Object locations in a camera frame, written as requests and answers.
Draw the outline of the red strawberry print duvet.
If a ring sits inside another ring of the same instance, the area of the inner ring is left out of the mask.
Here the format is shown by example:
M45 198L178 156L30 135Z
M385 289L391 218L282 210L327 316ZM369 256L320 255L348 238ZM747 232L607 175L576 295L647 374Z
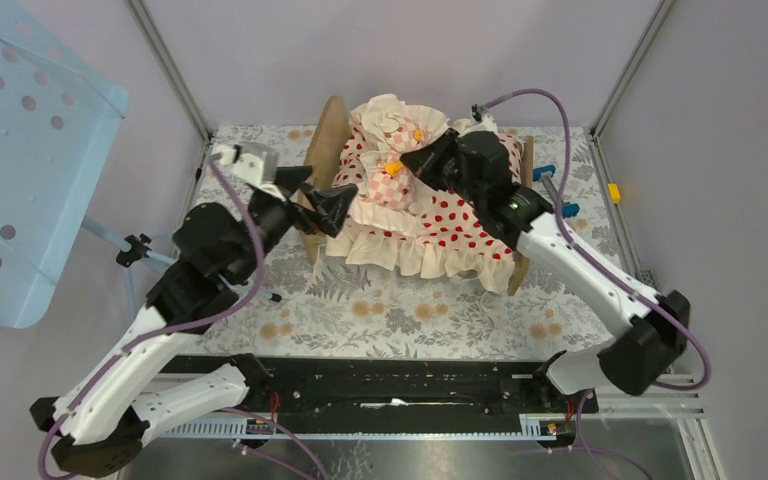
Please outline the red strawberry print duvet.
M355 184L358 188L363 168L357 157L363 146L363 137L352 128L341 151L334 185ZM416 236L359 225L350 219L349 210L340 234L327 241L326 255L351 265L382 267L406 277L472 278L494 294L512 295L517 291L528 269L526 260L487 233L465 200L421 183L419 200L412 210L422 222Z

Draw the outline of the wooden pet bed frame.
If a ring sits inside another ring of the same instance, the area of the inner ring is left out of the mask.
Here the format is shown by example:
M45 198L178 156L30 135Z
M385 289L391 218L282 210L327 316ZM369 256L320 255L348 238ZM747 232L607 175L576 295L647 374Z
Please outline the wooden pet bed frame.
M347 109L345 101L340 96L333 96L326 102L317 127L312 134L311 143L304 161L305 165L313 168L310 182L316 188L340 187L334 185L333 181L339 167L341 151L353 128L350 125L351 111ZM454 129L459 133L467 133L482 127L481 124L469 119L458 119L455 121L448 119L448 124L448 129ZM324 234L303 235L302 242L309 258L317 260L320 254L326 255L325 246L330 239L333 238L329 238ZM521 254L514 253L526 260L529 268L529 260ZM522 282L527 272L528 269L522 276Z

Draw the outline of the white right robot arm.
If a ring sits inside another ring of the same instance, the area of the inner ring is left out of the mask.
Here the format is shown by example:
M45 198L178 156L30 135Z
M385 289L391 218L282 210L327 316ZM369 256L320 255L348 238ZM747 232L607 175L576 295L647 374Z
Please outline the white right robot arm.
M543 410L557 412L573 393L603 386L640 396L686 351L689 300L602 263L546 199L514 181L508 151L495 133L449 129L400 160L427 187L457 194L485 232L549 270L610 332L609 341L546 362L546 377L533 386Z

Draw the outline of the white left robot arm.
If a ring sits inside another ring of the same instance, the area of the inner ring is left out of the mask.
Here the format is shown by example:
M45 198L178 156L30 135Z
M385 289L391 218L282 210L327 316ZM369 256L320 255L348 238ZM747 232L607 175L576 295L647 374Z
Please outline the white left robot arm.
M231 205L201 203L186 214L173 236L178 258L120 340L73 390L31 406L45 434L37 456L42 478L49 461L63 479L106 477L164 432L213 411L256 411L274 398L270 373L251 354L160 393L145 387L185 346L256 296L266 255L289 230L337 235L358 189L317 189L311 167L281 167L273 149L253 142L219 148L209 167L219 173L223 166L251 188L249 201L221 177Z

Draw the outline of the checkered ruffled pillow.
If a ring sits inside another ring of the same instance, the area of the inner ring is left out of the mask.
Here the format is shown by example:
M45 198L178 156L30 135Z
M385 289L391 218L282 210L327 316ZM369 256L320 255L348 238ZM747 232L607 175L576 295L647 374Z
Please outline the checkered ruffled pillow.
M448 117L435 108L382 94L352 110L350 125L364 143L357 157L363 172L350 219L366 227L418 235L422 222L412 208L421 183L401 156L438 139L449 127Z

